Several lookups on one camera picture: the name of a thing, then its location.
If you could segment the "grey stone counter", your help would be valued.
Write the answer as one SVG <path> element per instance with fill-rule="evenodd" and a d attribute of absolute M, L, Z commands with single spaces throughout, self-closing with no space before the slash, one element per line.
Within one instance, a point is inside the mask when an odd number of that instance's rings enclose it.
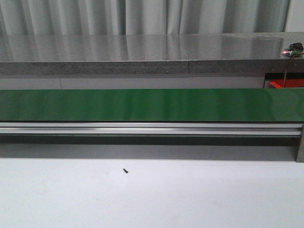
<path fill-rule="evenodd" d="M 292 73 L 282 54 L 302 32 L 182 35 L 12 35 L 0 38 L 2 75 Z"/>

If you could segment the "green conveyor belt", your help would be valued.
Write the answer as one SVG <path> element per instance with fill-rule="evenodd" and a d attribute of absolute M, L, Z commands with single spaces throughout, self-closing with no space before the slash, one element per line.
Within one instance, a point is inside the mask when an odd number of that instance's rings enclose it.
<path fill-rule="evenodd" d="M 302 122 L 304 91 L 284 89 L 1 90 L 3 121 Z"/>

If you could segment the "red plastic tray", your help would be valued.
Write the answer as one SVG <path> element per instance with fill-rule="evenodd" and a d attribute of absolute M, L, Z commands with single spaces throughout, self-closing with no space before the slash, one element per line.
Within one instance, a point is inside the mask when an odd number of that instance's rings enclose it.
<path fill-rule="evenodd" d="M 303 79 L 289 79 L 289 80 L 271 80 L 270 85 L 274 88 L 303 88 Z"/>

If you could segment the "circuit board with red LED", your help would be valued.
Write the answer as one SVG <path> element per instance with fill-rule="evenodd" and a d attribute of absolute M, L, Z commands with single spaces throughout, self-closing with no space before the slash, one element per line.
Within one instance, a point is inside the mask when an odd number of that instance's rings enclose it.
<path fill-rule="evenodd" d="M 301 42 L 290 44 L 288 48 L 282 51 L 282 54 L 290 57 L 302 56 L 304 54 L 303 44 Z"/>

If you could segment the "grey curtain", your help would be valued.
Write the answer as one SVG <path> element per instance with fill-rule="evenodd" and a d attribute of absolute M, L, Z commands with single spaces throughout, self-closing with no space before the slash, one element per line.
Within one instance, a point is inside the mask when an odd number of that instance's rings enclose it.
<path fill-rule="evenodd" d="M 2 35 L 282 32 L 287 0 L 3 0 Z"/>

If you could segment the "aluminium conveyor frame rail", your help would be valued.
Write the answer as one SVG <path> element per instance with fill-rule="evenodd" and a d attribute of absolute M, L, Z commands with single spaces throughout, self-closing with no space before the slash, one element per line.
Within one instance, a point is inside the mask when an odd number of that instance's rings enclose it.
<path fill-rule="evenodd" d="M 3 122 L 5 158 L 304 160 L 301 123 Z"/>

